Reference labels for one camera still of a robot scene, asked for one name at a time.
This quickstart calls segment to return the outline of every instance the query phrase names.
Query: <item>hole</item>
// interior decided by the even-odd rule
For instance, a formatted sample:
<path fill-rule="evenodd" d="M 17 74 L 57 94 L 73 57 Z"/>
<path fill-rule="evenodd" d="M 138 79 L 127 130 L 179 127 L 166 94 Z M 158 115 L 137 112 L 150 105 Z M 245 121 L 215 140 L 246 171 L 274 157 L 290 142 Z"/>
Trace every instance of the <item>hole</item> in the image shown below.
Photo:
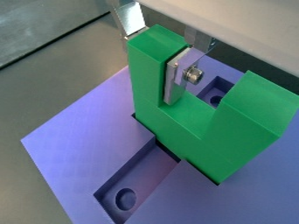
<path fill-rule="evenodd" d="M 214 106 L 215 108 L 221 105 L 221 100 L 222 100 L 222 96 L 219 95 L 214 95 L 211 98 L 210 98 L 210 104 L 211 106 Z"/>
<path fill-rule="evenodd" d="M 137 204 L 137 193 L 129 189 L 122 189 L 117 194 L 117 206 L 121 210 L 130 210 Z"/>

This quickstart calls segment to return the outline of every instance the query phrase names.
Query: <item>green 3d printed part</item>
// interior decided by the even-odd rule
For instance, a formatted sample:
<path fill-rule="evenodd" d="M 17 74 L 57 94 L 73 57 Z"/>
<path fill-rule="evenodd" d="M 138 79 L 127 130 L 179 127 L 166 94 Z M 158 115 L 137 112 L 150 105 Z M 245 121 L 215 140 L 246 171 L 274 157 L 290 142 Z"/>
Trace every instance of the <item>green 3d printed part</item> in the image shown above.
<path fill-rule="evenodd" d="M 186 47 L 183 37 L 159 25 L 129 41 L 135 117 L 175 155 L 221 183 L 282 136 L 299 98 L 248 72 L 217 109 L 189 92 L 169 106 L 166 62 Z"/>

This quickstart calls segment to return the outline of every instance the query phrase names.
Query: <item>metal bracket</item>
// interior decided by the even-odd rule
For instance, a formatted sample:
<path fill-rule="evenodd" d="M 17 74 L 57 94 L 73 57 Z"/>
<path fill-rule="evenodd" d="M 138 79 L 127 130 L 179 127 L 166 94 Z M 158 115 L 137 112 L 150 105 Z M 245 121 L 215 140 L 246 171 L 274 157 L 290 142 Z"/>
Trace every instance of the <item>metal bracket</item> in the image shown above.
<path fill-rule="evenodd" d="M 147 30 L 141 4 L 134 0 L 107 0 L 107 5 L 121 30 L 125 50 L 127 41 Z"/>
<path fill-rule="evenodd" d="M 163 101 L 169 105 L 174 105 L 183 96 L 187 81 L 194 85 L 201 82 L 203 71 L 198 68 L 198 62 L 219 42 L 190 26 L 186 26 L 185 40 L 191 48 L 189 47 L 170 60 L 166 68 Z"/>
<path fill-rule="evenodd" d="M 167 63 L 163 101 L 174 105 L 183 96 L 187 81 L 197 85 L 203 71 L 198 69 L 199 59 L 205 56 L 195 48 L 186 48 Z"/>

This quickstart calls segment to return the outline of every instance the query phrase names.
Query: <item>recessed slot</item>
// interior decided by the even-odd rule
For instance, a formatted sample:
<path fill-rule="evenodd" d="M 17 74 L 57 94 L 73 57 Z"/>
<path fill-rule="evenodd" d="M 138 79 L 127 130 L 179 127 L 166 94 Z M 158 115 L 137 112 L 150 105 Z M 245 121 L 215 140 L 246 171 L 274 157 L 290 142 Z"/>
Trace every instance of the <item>recessed slot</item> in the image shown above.
<path fill-rule="evenodd" d="M 207 87 L 201 91 L 198 97 L 206 101 L 214 108 L 221 105 L 221 100 L 228 94 L 228 92 L 234 87 L 234 84 L 217 76 Z"/>
<path fill-rule="evenodd" d="M 117 224 L 126 223 L 177 165 L 153 139 L 98 189 L 94 196 Z"/>

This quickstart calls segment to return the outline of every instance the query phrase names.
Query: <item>screw head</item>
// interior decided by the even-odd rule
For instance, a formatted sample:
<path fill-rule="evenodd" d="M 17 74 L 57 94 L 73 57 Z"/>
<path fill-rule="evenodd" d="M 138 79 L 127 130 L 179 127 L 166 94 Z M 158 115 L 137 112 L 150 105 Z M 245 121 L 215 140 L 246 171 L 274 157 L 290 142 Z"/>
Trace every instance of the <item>screw head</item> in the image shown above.
<path fill-rule="evenodd" d="M 185 79 L 193 84 L 198 85 L 203 77 L 203 71 L 195 66 L 190 66 L 185 72 Z"/>

